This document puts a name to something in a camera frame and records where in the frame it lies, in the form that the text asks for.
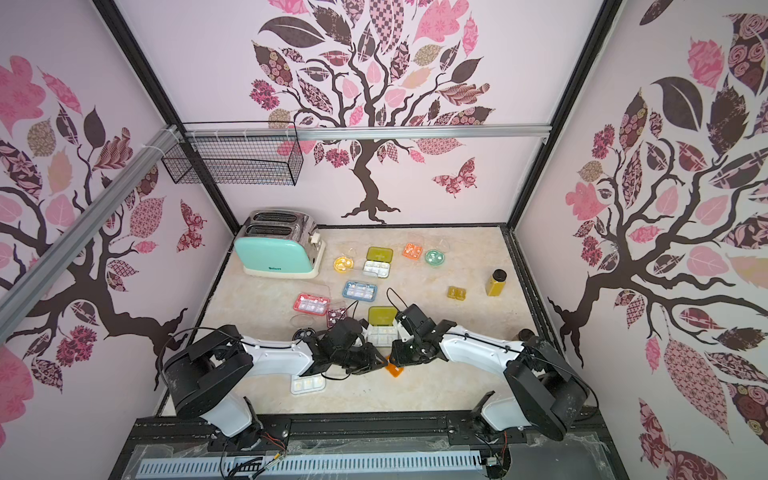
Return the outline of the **orange small pillbox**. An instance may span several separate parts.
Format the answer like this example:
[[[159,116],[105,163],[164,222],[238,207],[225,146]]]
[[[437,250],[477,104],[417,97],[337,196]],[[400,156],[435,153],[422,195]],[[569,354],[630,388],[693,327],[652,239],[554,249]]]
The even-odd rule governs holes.
[[[386,371],[394,378],[399,377],[404,371],[404,367],[398,367],[395,365],[389,356],[386,357],[387,359],[387,365],[385,367]]]

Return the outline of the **green lid white pillbox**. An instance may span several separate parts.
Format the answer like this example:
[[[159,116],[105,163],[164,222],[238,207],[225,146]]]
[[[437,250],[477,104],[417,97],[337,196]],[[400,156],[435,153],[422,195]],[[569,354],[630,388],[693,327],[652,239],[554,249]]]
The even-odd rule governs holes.
[[[399,339],[399,333],[395,326],[395,318],[398,310],[392,306],[372,306],[368,311],[369,326],[366,330],[366,339],[375,347],[390,347]]]

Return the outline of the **yellow small pillbox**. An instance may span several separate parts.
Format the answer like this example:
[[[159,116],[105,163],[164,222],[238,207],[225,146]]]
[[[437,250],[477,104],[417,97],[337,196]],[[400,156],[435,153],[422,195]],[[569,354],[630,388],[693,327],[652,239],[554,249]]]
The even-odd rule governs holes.
[[[467,290],[462,287],[449,286],[446,296],[452,300],[465,301],[467,298]]]

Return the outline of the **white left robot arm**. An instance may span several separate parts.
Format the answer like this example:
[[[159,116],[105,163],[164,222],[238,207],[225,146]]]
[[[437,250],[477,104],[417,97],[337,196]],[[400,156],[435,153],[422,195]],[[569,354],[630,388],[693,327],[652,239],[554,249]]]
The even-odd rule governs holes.
[[[364,338],[367,327],[345,318],[329,330],[307,330],[290,342],[266,341],[224,325],[173,355],[159,367],[176,416],[202,418],[227,438],[261,427],[250,401],[233,393],[244,379],[287,375],[312,377],[338,366],[346,374],[363,375],[388,365]]]

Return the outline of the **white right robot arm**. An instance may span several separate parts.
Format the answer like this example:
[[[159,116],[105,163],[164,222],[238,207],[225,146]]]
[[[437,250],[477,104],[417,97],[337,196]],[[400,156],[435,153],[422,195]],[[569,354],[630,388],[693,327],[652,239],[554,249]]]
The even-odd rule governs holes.
[[[530,334],[505,341],[472,332],[457,323],[429,318],[412,304],[395,316],[405,335],[392,343],[390,362],[398,368],[434,360],[463,363],[502,377],[506,392],[491,391],[476,405],[476,422],[490,432],[531,427],[562,441],[580,418],[590,387],[549,342]]]

